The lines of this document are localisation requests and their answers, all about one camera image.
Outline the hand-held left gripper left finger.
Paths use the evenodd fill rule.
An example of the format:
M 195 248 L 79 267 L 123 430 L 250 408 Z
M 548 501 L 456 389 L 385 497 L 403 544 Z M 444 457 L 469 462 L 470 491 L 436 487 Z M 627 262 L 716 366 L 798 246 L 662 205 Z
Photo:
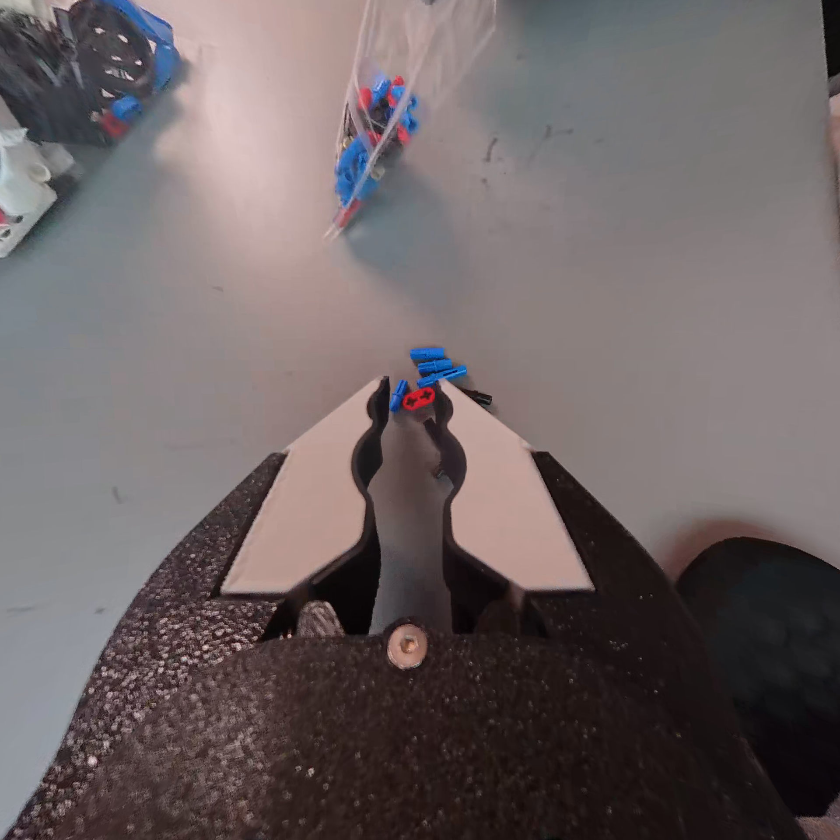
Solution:
M 219 580 L 222 599 L 276 606 L 264 635 L 293 632 L 313 602 L 346 634 L 370 632 L 382 575 L 370 484 L 390 397 L 389 378 L 373 379 L 280 453 Z

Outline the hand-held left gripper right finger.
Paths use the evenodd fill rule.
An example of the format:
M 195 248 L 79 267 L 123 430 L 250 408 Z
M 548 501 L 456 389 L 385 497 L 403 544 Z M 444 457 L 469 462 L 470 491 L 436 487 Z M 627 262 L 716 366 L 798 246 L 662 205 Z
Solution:
M 442 568 L 453 631 L 473 632 L 496 603 L 521 618 L 535 597 L 594 593 L 537 452 L 450 381 L 434 391 L 436 444 L 451 485 Z

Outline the white plastic object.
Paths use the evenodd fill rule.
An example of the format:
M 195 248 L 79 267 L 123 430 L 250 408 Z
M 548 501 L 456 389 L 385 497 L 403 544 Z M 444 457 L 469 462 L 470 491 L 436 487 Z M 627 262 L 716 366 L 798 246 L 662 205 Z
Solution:
M 1 257 L 8 257 L 58 199 L 53 182 L 75 160 L 60 143 L 37 143 L 25 129 L 1 132 Z

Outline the blue and black toy vehicle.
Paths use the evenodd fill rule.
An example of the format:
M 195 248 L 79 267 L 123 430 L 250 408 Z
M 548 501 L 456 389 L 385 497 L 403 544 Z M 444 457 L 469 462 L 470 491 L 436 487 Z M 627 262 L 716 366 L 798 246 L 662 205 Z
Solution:
M 115 144 L 180 63 L 171 25 L 138 2 L 2 2 L 2 104 L 36 144 Z

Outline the clear bag of toy pieces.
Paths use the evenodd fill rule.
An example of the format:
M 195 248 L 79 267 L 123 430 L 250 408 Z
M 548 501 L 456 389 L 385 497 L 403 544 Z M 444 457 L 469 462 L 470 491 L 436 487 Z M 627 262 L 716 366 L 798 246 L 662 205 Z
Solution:
M 325 237 L 354 222 L 418 131 L 487 47 L 495 1 L 368 1 L 335 146 L 336 212 Z

